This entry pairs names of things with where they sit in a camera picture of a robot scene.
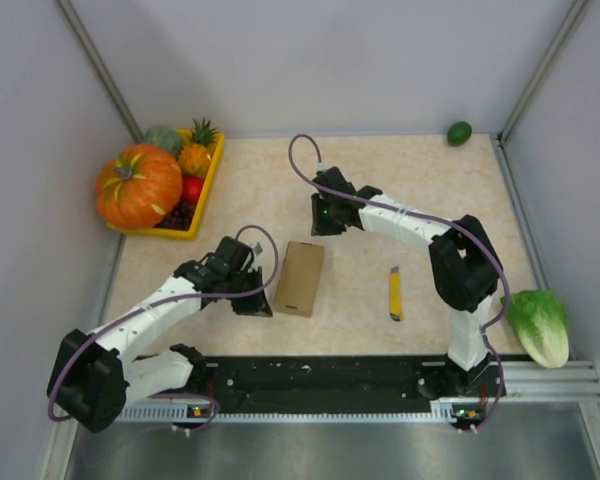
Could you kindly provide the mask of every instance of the yellow utility knife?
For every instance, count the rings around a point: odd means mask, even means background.
[[[395,322],[402,321],[402,299],[400,294],[400,270],[393,267],[389,272],[389,315]]]

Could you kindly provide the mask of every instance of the lettuce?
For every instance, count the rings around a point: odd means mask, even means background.
[[[525,290],[511,296],[507,312],[520,343],[545,368],[564,366],[569,359],[569,322],[564,304],[547,290]]]

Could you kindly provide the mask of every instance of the wooden tabletop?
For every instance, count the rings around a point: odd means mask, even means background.
[[[324,161],[338,166],[356,188],[373,185],[394,200],[425,213],[459,219],[469,213],[489,235],[512,291],[534,288],[507,191],[487,135],[461,147],[443,136],[317,138]],[[314,313],[302,318],[236,316],[227,301],[208,306],[164,334],[147,353],[176,343],[205,355],[426,354],[444,353],[450,337],[449,308],[438,297],[429,259],[391,238],[352,229],[336,237],[311,237],[314,190],[287,160],[288,138],[229,139],[198,238],[191,242],[130,236],[112,292],[111,321],[157,289],[182,262],[215,250],[224,235],[255,223],[274,236],[282,254],[290,240],[324,245],[325,260]],[[296,157],[307,174],[315,154],[300,141]],[[257,232],[246,241],[264,247],[264,275],[273,265],[271,248]],[[390,320],[389,270],[402,277],[404,321]],[[267,290],[271,301],[276,282]],[[492,313],[499,309],[496,294]],[[522,353],[511,329],[489,330],[501,353]]]

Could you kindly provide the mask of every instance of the robotic arm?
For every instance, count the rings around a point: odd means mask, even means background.
[[[158,290],[123,315],[126,320],[117,328],[69,333],[60,345],[47,396],[85,345],[62,380],[55,403],[93,433],[111,425],[127,405],[199,382],[205,377],[205,359],[192,347],[176,345],[149,358],[139,356],[173,325],[223,295],[262,286],[258,249],[224,237],[214,253],[180,265]],[[233,298],[231,304],[238,315],[272,316],[263,291]]]
[[[498,282],[498,274],[484,254],[454,229],[405,215],[406,211],[416,210],[395,202],[381,190],[371,186],[356,190],[337,167],[320,172],[313,181],[340,193],[395,208],[393,212],[320,191],[311,197],[312,235],[339,235],[348,227],[356,227],[384,233],[429,255],[436,291],[451,308],[448,357],[468,373],[468,382],[477,377],[486,367],[489,356],[480,327],[489,319]],[[454,223],[473,233],[497,259],[477,218],[465,215]]]

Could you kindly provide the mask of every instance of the yellow basket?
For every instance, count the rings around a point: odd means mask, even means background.
[[[180,134],[185,143],[191,140],[191,130],[178,128],[176,129],[176,131]],[[204,179],[204,184],[202,185],[202,192],[200,193],[200,200],[198,200],[198,204],[196,205],[196,211],[193,214],[193,219],[191,220],[191,225],[189,225],[188,230],[171,230],[168,228],[144,228],[139,230],[125,230],[117,228],[111,225],[110,223],[107,223],[107,226],[109,228],[112,228],[113,230],[117,230],[118,232],[122,232],[126,235],[149,235],[153,237],[174,238],[176,240],[193,240],[194,238],[196,238],[196,234],[198,233],[198,229],[200,228],[200,223],[202,222],[202,217],[204,216],[204,211],[207,207],[207,202],[209,201],[209,195],[211,195],[213,180],[216,176],[216,172],[218,171],[218,165],[220,165],[220,160],[222,159],[222,155],[224,153],[224,142],[224,133],[218,132],[215,135],[215,142],[209,146],[209,153],[211,153],[211,165],[209,165],[209,171],[207,172],[207,176]]]

